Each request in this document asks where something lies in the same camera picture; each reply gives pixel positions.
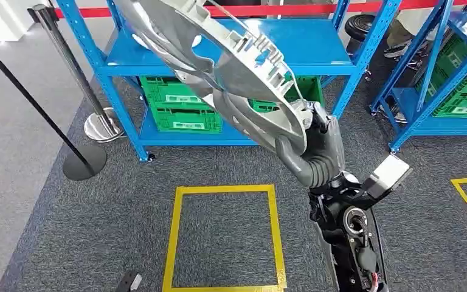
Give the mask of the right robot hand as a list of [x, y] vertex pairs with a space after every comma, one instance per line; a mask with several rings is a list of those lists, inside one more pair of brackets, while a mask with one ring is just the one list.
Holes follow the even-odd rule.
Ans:
[[329, 115], [319, 102], [310, 102], [313, 119], [306, 130], [307, 148], [298, 155], [289, 139], [275, 139], [278, 158], [306, 187], [321, 187], [337, 177], [345, 167], [344, 146], [336, 117]]

